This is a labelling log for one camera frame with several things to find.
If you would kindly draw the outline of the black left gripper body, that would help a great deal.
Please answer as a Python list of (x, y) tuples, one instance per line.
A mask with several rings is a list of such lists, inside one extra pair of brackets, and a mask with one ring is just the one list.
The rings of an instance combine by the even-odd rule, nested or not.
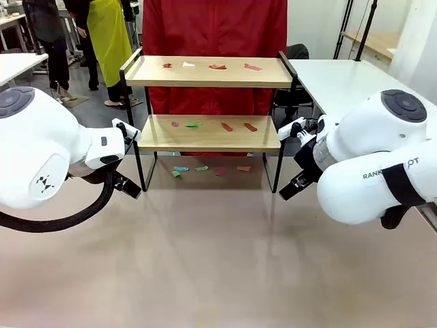
[(111, 177), (111, 184), (113, 187), (124, 187), (125, 177), (117, 172), (116, 170), (109, 170), (109, 175)]

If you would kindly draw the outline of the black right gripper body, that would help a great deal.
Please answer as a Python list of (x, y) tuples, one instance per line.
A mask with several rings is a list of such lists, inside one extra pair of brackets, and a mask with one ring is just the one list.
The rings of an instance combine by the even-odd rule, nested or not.
[(316, 139), (311, 139), (301, 146), (294, 157), (295, 162), (300, 166), (307, 180), (318, 180), (322, 175), (322, 170), (318, 167), (313, 156), (315, 144)]

